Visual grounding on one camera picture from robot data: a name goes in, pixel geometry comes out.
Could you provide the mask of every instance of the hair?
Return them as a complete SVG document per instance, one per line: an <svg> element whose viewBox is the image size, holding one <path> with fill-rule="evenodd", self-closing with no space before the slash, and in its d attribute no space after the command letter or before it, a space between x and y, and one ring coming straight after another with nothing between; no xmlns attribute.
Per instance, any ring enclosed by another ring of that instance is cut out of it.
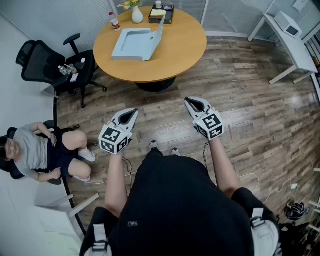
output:
<svg viewBox="0 0 320 256"><path fill-rule="evenodd" d="M1 136L0 137L0 169L6 172L10 172L10 162L6 161L7 155L6 155L6 143L8 141L7 136Z"/></svg>

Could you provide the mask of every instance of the white vase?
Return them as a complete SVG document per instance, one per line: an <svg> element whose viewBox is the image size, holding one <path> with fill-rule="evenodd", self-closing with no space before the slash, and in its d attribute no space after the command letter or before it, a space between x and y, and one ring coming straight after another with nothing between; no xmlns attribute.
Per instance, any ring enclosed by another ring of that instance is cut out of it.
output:
<svg viewBox="0 0 320 256"><path fill-rule="evenodd" d="M133 7L132 11L132 21L134 23L141 23L144 21L144 15L142 12L139 10L138 6Z"/></svg>

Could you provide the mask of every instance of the table base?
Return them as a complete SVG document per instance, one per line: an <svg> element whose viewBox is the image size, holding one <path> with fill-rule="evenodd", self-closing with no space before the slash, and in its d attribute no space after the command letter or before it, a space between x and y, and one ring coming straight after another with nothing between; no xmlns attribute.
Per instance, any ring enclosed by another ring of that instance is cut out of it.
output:
<svg viewBox="0 0 320 256"><path fill-rule="evenodd" d="M158 81L158 82L136 82L135 84L141 89L146 92L150 93L156 93L164 91L165 89L168 89L174 81L176 80L175 77L172 77L167 80Z"/></svg>

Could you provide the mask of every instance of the round wooden table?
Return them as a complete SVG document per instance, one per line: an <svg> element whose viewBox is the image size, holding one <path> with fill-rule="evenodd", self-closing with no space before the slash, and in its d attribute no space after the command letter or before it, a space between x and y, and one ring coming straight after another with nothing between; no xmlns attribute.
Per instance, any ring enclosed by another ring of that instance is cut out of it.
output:
<svg viewBox="0 0 320 256"><path fill-rule="evenodd" d="M122 29L151 28L159 24L149 23L152 6L139 8L142 23L132 21L132 10L119 15L121 30L116 32L108 23L96 37L93 54L98 66L108 75L119 80L136 83L148 92L167 89L176 76L190 69L203 56L207 47L204 28L191 15L174 9L172 24L165 24L159 45L150 60L112 60L112 53Z"/></svg>

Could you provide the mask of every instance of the hand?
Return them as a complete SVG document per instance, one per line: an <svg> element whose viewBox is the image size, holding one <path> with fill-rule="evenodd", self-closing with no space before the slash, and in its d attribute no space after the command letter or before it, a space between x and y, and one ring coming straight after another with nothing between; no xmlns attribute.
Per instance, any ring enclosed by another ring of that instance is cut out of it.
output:
<svg viewBox="0 0 320 256"><path fill-rule="evenodd" d="M59 179L61 176L61 167L55 168L50 174L52 179Z"/></svg>
<svg viewBox="0 0 320 256"><path fill-rule="evenodd" d="M51 133L51 143L52 143L52 146L55 148L56 147L56 144L57 144L57 137Z"/></svg>

